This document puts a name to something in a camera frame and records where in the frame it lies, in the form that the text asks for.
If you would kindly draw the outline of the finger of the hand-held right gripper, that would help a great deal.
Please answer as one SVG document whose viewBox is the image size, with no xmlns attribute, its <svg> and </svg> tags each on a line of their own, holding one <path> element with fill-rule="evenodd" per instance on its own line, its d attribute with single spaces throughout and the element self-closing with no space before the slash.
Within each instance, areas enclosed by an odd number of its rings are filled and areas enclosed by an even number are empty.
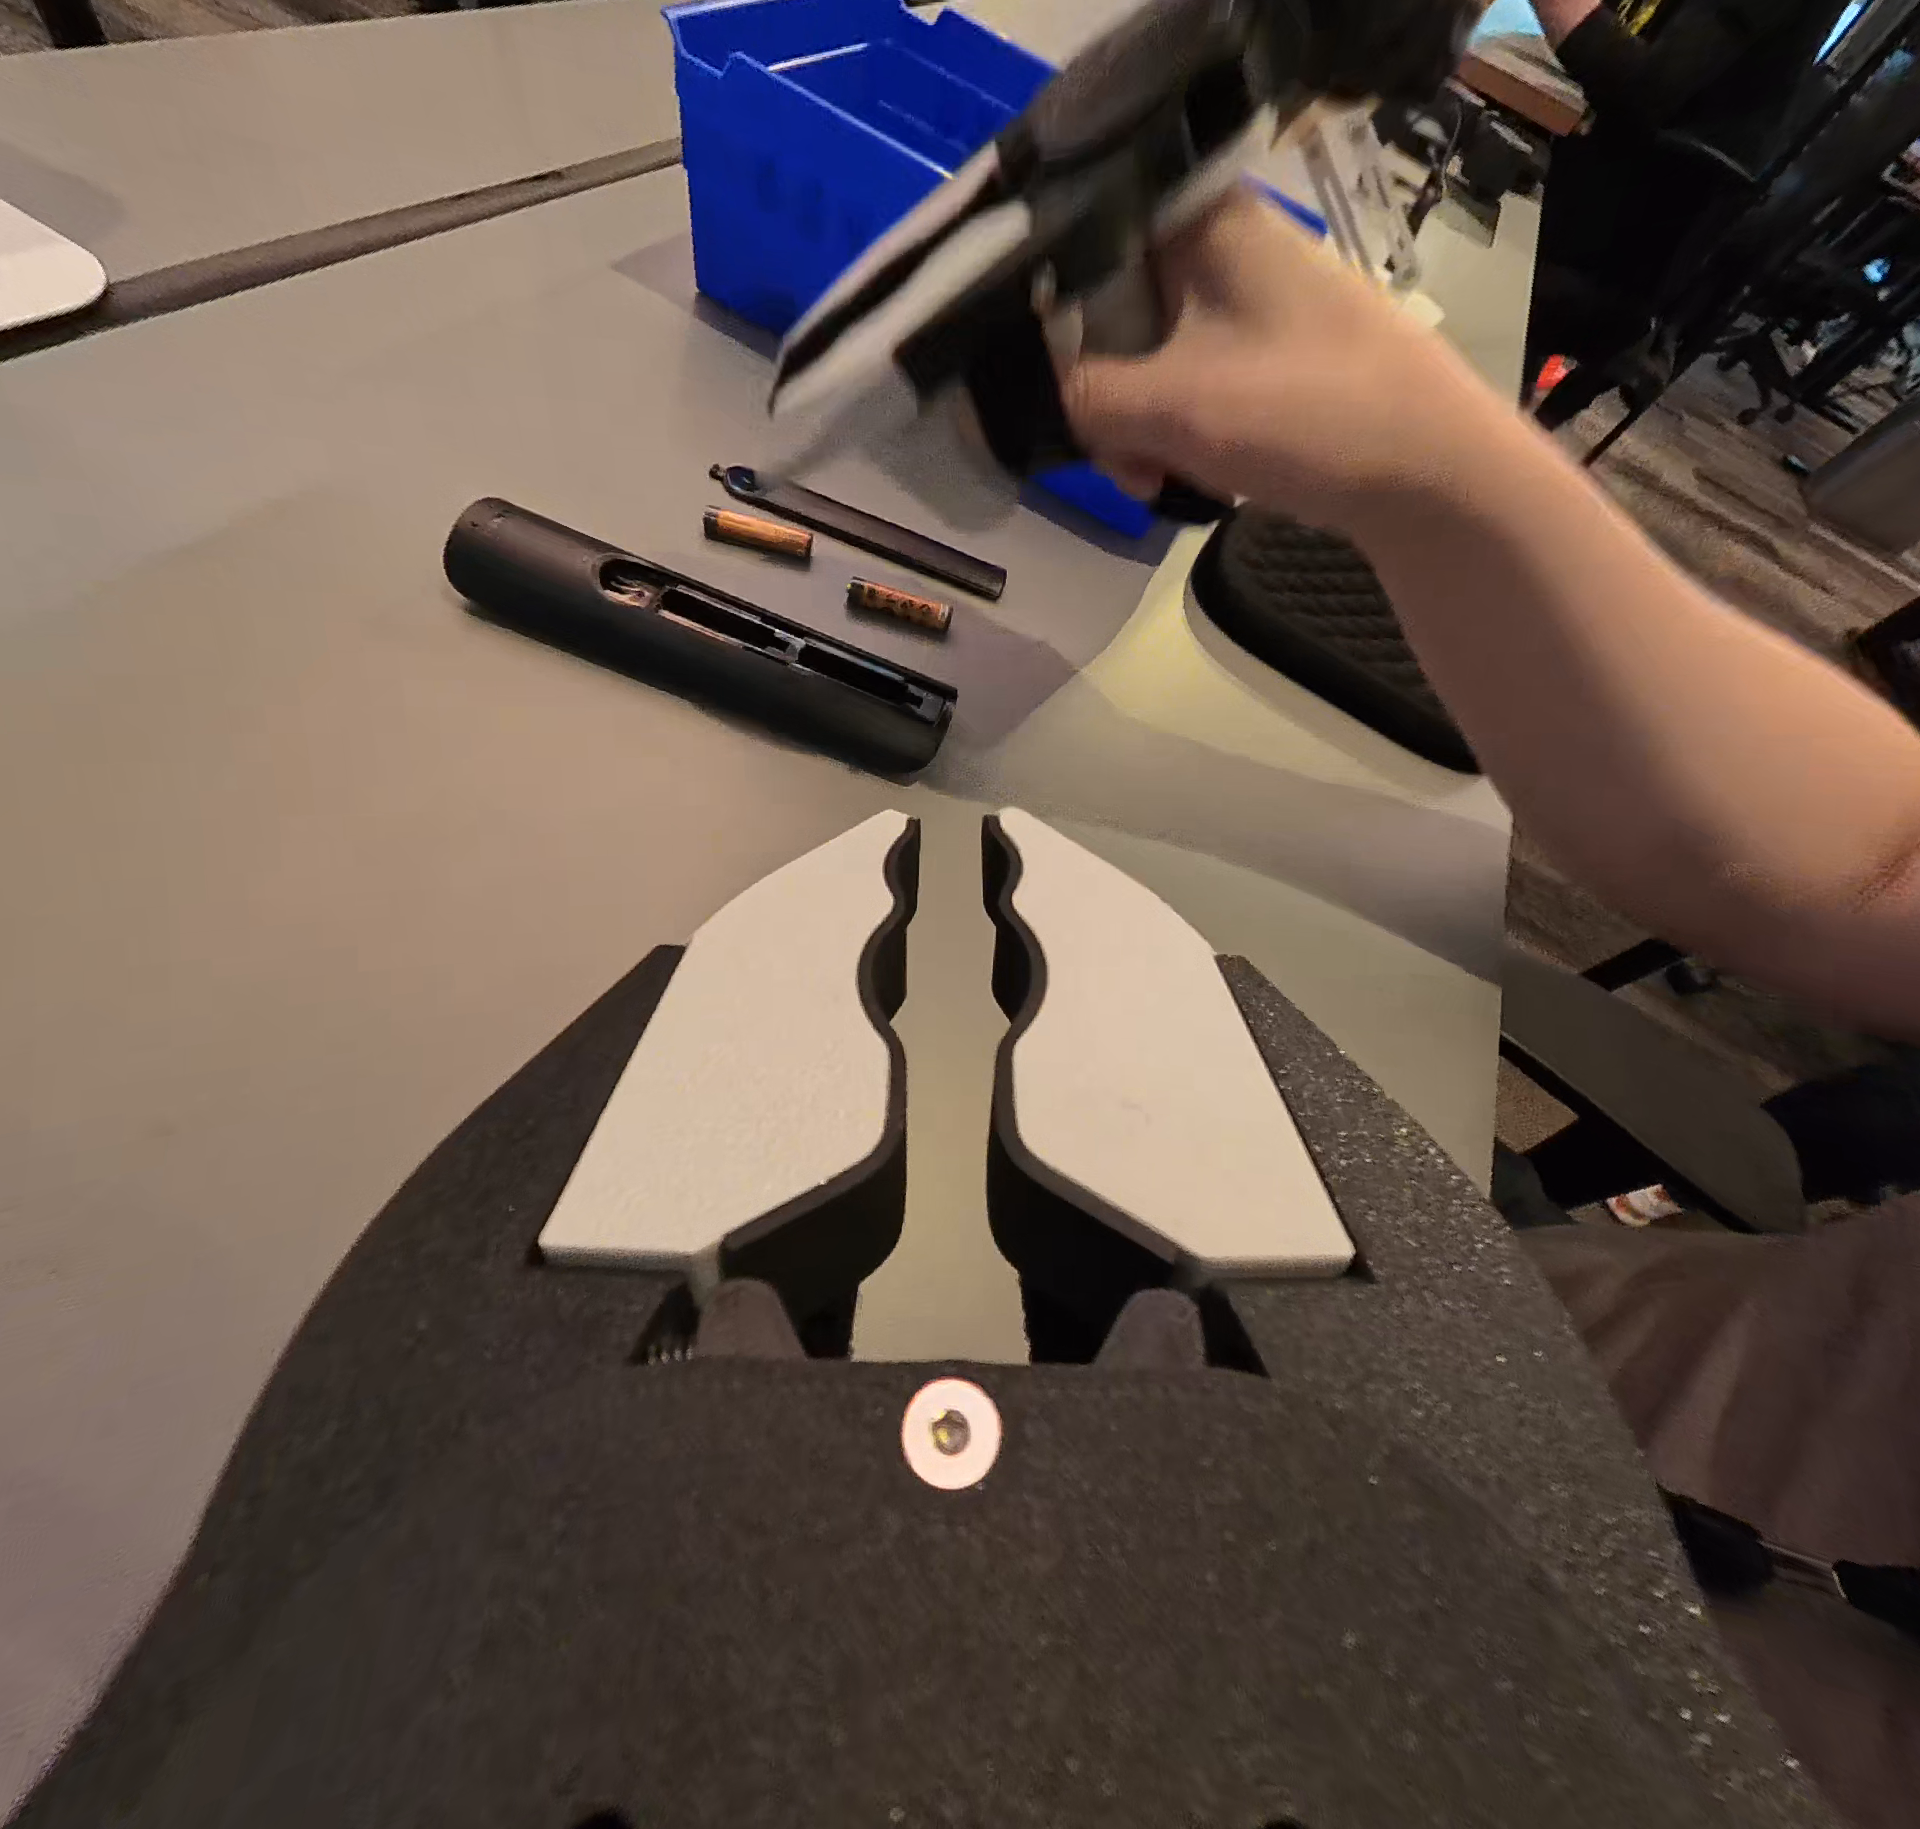
<svg viewBox="0 0 1920 1829">
<path fill-rule="evenodd" d="M 786 355 L 786 477 L 828 490 L 865 476 L 935 520 L 986 531 L 1012 520 L 1021 482 L 991 454 L 960 387 L 921 391 L 889 352 Z"/>
<path fill-rule="evenodd" d="M 963 386 L 988 418 L 1050 418 L 1040 276 L 1054 157 L 986 150 L 857 258 L 786 331 L 771 418 L 838 418 L 870 391 L 909 410 Z"/>
</svg>

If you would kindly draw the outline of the black wrist rest pad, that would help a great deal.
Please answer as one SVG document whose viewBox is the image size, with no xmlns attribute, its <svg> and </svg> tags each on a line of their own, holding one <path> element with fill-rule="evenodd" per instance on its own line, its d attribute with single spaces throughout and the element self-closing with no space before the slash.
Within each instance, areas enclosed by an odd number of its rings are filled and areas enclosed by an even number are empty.
<svg viewBox="0 0 1920 1829">
<path fill-rule="evenodd" d="M 1245 656 L 1411 755 L 1482 773 L 1379 573 L 1344 538 L 1242 506 L 1214 527 L 1189 588 Z"/>
</svg>

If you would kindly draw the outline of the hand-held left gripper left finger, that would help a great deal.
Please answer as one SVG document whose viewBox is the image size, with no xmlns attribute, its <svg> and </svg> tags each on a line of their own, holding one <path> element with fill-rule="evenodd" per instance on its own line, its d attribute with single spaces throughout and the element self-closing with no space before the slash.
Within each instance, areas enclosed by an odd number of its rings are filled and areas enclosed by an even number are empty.
<svg viewBox="0 0 1920 1829">
<path fill-rule="evenodd" d="M 900 1242 L 907 1060 L 895 1025 L 920 820 L 870 815 L 686 943 L 538 1233 L 538 1261 L 705 1303 L 770 1286 L 816 1357 L 851 1352 Z"/>
</svg>

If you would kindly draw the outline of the person's right forearm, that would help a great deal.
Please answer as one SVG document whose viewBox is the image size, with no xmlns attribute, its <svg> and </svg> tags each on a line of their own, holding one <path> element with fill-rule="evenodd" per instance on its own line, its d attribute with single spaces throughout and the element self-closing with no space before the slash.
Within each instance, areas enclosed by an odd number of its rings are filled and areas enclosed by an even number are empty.
<svg viewBox="0 0 1920 1829">
<path fill-rule="evenodd" d="M 1417 401 L 1382 440 L 1339 530 L 1525 833 L 1649 931 L 1917 1044 L 1917 728 L 1513 413 Z"/>
</svg>

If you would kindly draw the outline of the metal folding stand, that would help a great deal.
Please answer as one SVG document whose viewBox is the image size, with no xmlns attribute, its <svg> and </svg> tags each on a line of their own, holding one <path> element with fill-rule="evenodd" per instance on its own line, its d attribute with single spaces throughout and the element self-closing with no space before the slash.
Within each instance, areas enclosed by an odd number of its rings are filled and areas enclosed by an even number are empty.
<svg viewBox="0 0 1920 1829">
<path fill-rule="evenodd" d="M 1411 202 L 1395 188 L 1370 110 L 1316 104 L 1295 142 L 1336 258 L 1436 331 L 1444 310 L 1421 284 Z"/>
</svg>

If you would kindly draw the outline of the person's right hand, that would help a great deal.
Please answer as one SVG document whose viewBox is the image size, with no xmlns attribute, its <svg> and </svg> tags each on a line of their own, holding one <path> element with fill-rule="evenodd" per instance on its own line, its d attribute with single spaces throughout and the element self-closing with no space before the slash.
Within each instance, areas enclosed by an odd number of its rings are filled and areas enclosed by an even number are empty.
<svg viewBox="0 0 1920 1829">
<path fill-rule="evenodd" d="M 1170 328 L 1059 364 L 1082 452 L 1138 494 L 1184 482 L 1344 527 L 1440 483 L 1512 419 L 1452 343 L 1236 184 L 1155 249 Z"/>
</svg>

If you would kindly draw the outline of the blue plastic bin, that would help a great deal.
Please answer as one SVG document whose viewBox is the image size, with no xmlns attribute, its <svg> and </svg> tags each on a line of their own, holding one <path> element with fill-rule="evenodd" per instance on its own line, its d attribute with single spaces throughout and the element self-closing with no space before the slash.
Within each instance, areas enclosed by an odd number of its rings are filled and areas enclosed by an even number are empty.
<svg viewBox="0 0 1920 1829">
<path fill-rule="evenodd" d="M 695 280 L 780 347 L 1054 74 L 975 19 L 924 18 L 904 0 L 705 0 L 670 26 Z M 765 403 L 765 424 L 763 470 L 786 477 L 786 418 Z M 1215 509 L 1204 497 L 1126 494 L 1082 447 L 1017 480 L 1127 538 L 1151 516 Z"/>
</svg>

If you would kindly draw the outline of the black mesh office chair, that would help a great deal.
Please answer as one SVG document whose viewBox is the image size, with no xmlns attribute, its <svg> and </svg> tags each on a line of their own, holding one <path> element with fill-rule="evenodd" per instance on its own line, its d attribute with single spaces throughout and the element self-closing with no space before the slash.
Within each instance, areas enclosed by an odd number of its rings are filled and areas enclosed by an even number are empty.
<svg viewBox="0 0 1920 1829">
<path fill-rule="evenodd" d="M 1819 250 L 1870 206 L 1915 142 L 1917 77 L 1910 23 L 1835 94 L 1770 175 L 1721 187 L 1668 260 L 1644 337 L 1602 367 L 1600 391 L 1615 395 L 1622 411 L 1587 449 L 1589 470 L 1701 359 L 1720 375 L 1746 373 L 1757 399 L 1741 410 L 1741 427 L 1785 416 L 1789 377 L 1774 330 L 1813 306 L 1818 284 L 1864 306 L 1864 284 L 1842 283 L 1840 260 Z"/>
</svg>

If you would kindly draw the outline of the black battery cover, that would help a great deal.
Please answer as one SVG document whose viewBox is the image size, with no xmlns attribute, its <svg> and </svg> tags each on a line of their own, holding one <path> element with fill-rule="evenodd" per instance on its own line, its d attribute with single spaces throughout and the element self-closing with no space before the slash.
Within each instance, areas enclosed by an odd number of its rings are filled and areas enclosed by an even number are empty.
<svg viewBox="0 0 1920 1829">
<path fill-rule="evenodd" d="M 988 602 L 1000 602 L 1006 593 L 1006 567 L 948 547 L 913 527 L 824 497 L 804 483 L 767 482 L 748 467 L 715 464 L 708 476 L 733 506 L 746 506 L 780 522 L 830 535 L 897 567 L 937 579 Z"/>
</svg>

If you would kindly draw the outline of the grey office chair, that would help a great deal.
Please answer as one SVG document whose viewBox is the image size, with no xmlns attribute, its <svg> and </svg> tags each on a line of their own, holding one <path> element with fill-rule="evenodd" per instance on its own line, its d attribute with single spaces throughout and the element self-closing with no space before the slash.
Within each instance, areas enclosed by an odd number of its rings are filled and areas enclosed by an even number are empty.
<svg viewBox="0 0 1920 1829">
<path fill-rule="evenodd" d="M 1589 1132 L 1644 1147 L 1657 1180 L 1746 1233 L 1801 1233 L 1798 1157 L 1738 1072 L 1627 1001 L 1526 948 L 1501 960 L 1501 1055 Z"/>
</svg>

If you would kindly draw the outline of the black remote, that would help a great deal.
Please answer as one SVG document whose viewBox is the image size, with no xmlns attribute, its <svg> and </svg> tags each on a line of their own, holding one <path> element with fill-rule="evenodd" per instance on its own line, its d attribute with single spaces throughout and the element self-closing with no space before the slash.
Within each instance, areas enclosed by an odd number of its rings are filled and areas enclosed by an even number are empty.
<svg viewBox="0 0 1920 1829">
<path fill-rule="evenodd" d="M 891 779 L 944 747 L 959 690 L 897 657 L 506 498 L 468 506 L 445 573 L 483 617 Z"/>
</svg>

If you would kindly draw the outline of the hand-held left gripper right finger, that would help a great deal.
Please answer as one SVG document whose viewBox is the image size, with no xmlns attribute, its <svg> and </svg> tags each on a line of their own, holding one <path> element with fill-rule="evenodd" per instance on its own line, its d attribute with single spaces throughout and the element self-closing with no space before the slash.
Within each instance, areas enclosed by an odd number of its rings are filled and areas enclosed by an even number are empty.
<svg viewBox="0 0 1920 1829">
<path fill-rule="evenodd" d="M 1006 1015 L 991 1233 L 1033 1359 L 1094 1359 L 1146 1291 L 1197 1301 L 1204 1350 L 1252 1359 L 1242 1286 L 1329 1282 L 1356 1241 L 1222 973 L 1159 893 L 1047 820 L 981 822 Z"/>
</svg>

